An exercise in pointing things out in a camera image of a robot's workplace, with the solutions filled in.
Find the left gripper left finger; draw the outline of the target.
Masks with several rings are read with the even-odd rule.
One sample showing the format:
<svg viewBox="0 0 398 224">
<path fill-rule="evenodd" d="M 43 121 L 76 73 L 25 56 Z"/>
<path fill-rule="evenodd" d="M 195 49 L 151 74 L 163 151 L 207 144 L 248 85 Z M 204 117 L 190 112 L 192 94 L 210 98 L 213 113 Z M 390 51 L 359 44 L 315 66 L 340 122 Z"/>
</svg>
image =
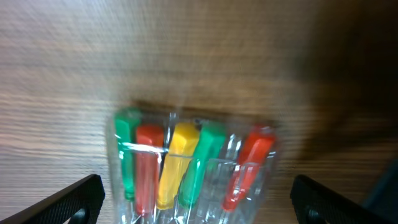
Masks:
<svg viewBox="0 0 398 224">
<path fill-rule="evenodd" d="M 101 177 L 91 174 L 1 224 L 96 224 L 105 198 Z"/>
</svg>

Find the clear screwdriver set case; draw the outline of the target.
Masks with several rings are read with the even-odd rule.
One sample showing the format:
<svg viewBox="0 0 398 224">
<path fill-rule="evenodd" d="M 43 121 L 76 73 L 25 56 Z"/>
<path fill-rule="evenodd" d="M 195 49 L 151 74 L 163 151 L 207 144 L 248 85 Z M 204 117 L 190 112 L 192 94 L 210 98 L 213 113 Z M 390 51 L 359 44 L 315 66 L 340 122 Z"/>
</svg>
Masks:
<svg viewBox="0 0 398 224">
<path fill-rule="evenodd" d="M 133 107 L 106 144 L 116 223 L 252 223 L 279 149 L 267 121 Z"/>
</svg>

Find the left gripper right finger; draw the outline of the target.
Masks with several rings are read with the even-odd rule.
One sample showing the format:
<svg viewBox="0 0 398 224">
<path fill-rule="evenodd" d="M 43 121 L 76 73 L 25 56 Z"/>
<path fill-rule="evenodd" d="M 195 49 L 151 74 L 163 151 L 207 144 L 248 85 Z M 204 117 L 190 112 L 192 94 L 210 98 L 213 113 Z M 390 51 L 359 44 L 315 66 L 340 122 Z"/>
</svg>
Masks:
<svg viewBox="0 0 398 224">
<path fill-rule="evenodd" d="M 290 199 L 299 224 L 391 224 L 306 175 L 295 177 Z"/>
</svg>

